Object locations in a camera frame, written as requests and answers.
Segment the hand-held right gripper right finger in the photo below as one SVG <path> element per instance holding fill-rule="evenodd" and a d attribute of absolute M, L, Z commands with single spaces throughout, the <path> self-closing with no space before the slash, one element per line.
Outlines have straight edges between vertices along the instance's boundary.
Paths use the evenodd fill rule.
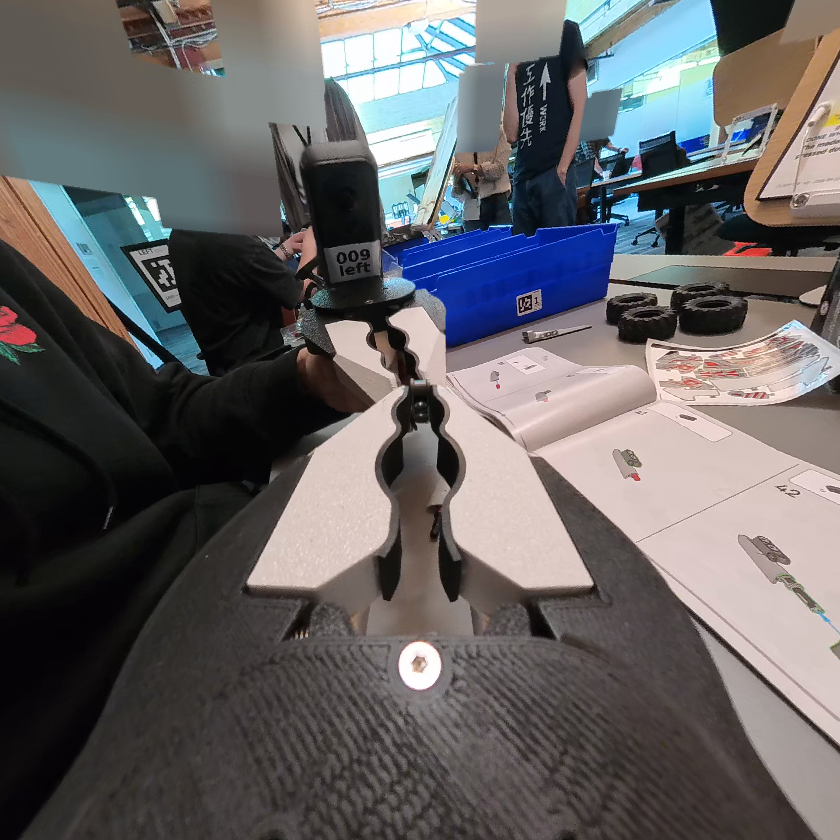
<path fill-rule="evenodd" d="M 472 613 L 591 594 L 595 584 L 527 451 L 444 385 L 423 394 L 420 606 L 435 636 L 472 635 Z"/>

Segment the person's left forearm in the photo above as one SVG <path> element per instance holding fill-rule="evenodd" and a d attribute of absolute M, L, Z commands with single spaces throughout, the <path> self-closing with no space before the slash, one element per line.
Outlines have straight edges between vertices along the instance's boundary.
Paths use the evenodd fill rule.
<path fill-rule="evenodd" d="M 179 485 L 262 482 L 299 439 L 347 416 L 301 392 L 298 352 L 215 378 L 166 364 L 133 387 L 138 423 Z"/>

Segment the grey toy blade piece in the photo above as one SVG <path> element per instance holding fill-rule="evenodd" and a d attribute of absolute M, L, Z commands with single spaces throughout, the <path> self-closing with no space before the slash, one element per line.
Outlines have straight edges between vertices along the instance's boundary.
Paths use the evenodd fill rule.
<path fill-rule="evenodd" d="M 525 343 L 527 344 L 535 344 L 540 343 L 552 339 L 557 339 L 564 337 L 566 335 L 571 335 L 575 333 L 580 333 L 583 331 L 591 330 L 592 325 L 577 325 L 569 328 L 563 329 L 543 329 L 543 330 L 536 330 L 536 329 L 528 329 L 523 330 L 521 336 Z"/>

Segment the white tablet stand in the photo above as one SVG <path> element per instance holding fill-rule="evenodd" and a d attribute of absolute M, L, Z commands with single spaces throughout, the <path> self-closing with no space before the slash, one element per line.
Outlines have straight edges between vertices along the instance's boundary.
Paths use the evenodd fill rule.
<path fill-rule="evenodd" d="M 739 114 L 730 124 L 722 157 L 727 159 L 734 151 L 757 148 L 762 153 L 768 143 L 780 112 L 778 103 L 762 106 Z"/>

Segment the white paper sign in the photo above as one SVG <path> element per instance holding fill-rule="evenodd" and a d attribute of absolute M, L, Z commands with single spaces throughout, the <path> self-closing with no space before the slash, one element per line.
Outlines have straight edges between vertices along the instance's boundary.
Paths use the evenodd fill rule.
<path fill-rule="evenodd" d="M 839 65 L 816 97 L 779 163 L 759 192 L 760 201 L 803 193 L 838 193 Z"/>

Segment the long wooden desk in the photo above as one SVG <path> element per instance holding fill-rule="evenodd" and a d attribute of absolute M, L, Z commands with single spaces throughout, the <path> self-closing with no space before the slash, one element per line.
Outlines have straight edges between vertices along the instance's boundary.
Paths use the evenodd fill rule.
<path fill-rule="evenodd" d="M 742 205 L 749 178 L 761 155 L 751 150 L 710 158 L 659 175 L 622 175 L 597 182 L 592 190 L 600 198 L 611 193 L 617 201 L 637 195 L 644 211 L 666 210 L 665 253 L 678 256 L 684 243 L 686 209 L 707 203 Z"/>

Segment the blue plastic bin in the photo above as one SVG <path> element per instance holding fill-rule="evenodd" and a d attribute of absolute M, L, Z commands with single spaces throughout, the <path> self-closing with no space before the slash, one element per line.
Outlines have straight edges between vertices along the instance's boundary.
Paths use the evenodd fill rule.
<path fill-rule="evenodd" d="M 545 228 L 512 238 L 500 255 L 442 272 L 432 294 L 445 307 L 449 348 L 604 299 L 617 224 Z"/>
<path fill-rule="evenodd" d="M 492 227 L 484 232 L 476 230 L 407 250 L 402 276 L 430 291 L 437 278 L 443 274 L 519 255 L 549 244 L 551 241 L 541 234 L 532 237 L 523 234 L 512 236 L 510 227 Z"/>
<path fill-rule="evenodd" d="M 395 258 L 400 266 L 411 266 L 459 254 L 510 236 L 511 226 L 491 226 L 488 230 L 477 229 L 435 240 L 420 234 L 414 238 L 388 245 L 385 247 L 385 251 Z"/>

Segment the black white marker sign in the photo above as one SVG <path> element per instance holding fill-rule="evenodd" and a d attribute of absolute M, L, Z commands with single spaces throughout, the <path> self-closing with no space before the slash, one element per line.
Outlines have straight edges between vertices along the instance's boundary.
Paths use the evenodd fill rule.
<path fill-rule="evenodd" d="M 179 311 L 182 300 L 170 259 L 169 240 L 162 238 L 135 245 L 123 245 L 121 251 L 163 309 L 168 313 Z"/>

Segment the black toy tyre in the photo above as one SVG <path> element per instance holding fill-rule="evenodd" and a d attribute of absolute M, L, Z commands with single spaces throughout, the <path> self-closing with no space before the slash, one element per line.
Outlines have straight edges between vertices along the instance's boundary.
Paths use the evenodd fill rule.
<path fill-rule="evenodd" d="M 614 296 L 608 299 L 605 305 L 605 322 L 617 326 L 621 316 L 636 308 L 649 308 L 658 306 L 658 296 L 650 291 L 638 291 L 623 295 Z"/>
<path fill-rule="evenodd" d="M 703 298 L 714 298 L 730 294 L 730 286 L 727 282 L 696 282 L 677 287 L 673 290 L 669 306 L 680 312 L 687 304 Z"/>
<path fill-rule="evenodd" d="M 679 329 L 691 335 L 734 333 L 743 326 L 749 303 L 742 297 L 701 297 L 684 303 L 679 309 Z"/>
<path fill-rule="evenodd" d="M 678 327 L 678 313 L 664 306 L 644 306 L 627 309 L 618 318 L 617 338 L 624 343 L 667 341 Z"/>

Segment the person's black hoodie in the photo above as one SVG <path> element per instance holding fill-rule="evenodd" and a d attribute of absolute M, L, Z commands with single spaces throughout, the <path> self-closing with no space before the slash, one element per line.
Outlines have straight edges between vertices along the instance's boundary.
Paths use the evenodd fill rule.
<path fill-rule="evenodd" d="M 18 838 L 164 593 L 257 482 L 179 485 L 132 393 L 165 365 L 4 241 L 1 285 L 1 829 Z"/>

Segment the white instruction booklet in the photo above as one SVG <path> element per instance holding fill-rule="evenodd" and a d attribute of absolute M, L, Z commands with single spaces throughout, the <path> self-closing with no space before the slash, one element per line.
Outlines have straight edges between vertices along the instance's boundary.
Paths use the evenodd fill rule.
<path fill-rule="evenodd" d="M 523 349 L 447 380 L 566 478 L 704 625 L 838 742 L 838 475 L 657 400 L 631 364 Z"/>

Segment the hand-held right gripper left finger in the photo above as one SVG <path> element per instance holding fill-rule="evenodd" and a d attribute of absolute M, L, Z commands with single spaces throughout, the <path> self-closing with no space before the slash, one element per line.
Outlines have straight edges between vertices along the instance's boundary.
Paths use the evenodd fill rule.
<path fill-rule="evenodd" d="M 364 636 L 413 563 L 393 486 L 412 431 L 400 387 L 349 422 L 306 461 L 245 583 L 248 595 L 344 609 Z"/>

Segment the person's left hand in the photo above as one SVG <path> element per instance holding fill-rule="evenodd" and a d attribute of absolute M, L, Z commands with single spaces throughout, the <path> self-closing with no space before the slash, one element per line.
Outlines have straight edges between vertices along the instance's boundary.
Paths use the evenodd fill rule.
<path fill-rule="evenodd" d="M 328 408 L 344 415 L 366 411 L 373 402 L 340 378 L 339 369 L 330 357 L 299 350 L 296 360 L 301 392 L 321 401 Z"/>

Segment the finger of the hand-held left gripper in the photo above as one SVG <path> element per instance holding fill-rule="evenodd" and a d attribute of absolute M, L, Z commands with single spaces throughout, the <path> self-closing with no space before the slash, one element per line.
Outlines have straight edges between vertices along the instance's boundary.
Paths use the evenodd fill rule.
<path fill-rule="evenodd" d="M 424 308 L 404 308 L 388 318 L 388 340 L 394 350 L 391 389 L 411 380 L 444 385 L 446 378 L 445 333 Z"/>
<path fill-rule="evenodd" d="M 338 392 L 330 403 L 340 411 L 365 411 L 400 386 L 396 352 L 386 333 L 352 320 L 327 327 Z"/>

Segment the wooden sign board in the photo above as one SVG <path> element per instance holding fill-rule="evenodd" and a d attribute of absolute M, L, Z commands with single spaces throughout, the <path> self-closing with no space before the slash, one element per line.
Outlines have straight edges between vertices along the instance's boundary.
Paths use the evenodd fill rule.
<path fill-rule="evenodd" d="M 763 184 L 802 126 L 812 105 L 816 103 L 816 97 L 823 89 L 836 63 L 839 65 L 838 29 L 823 37 L 750 177 L 744 196 L 744 206 L 751 219 L 762 225 L 772 227 L 806 225 L 836 227 L 839 225 L 839 187 L 838 193 L 813 195 L 803 193 L 792 198 L 759 200 Z"/>

